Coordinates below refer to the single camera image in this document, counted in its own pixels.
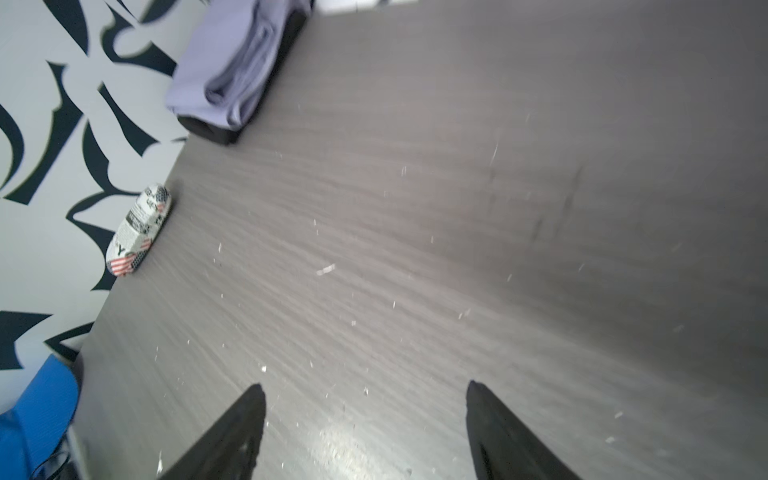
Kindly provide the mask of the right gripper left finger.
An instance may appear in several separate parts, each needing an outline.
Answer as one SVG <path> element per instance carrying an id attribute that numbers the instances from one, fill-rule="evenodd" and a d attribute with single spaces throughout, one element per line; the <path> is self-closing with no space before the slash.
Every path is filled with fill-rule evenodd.
<path id="1" fill-rule="evenodd" d="M 160 479 L 248 480 L 257 466 L 266 395 L 253 384 Z"/>

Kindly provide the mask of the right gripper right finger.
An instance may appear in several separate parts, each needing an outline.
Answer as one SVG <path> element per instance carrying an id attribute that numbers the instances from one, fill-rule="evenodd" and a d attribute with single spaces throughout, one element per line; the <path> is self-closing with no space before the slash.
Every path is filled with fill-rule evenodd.
<path id="1" fill-rule="evenodd" d="M 479 479 L 579 480 L 485 384 L 469 382 L 466 407 L 468 441 Z"/>

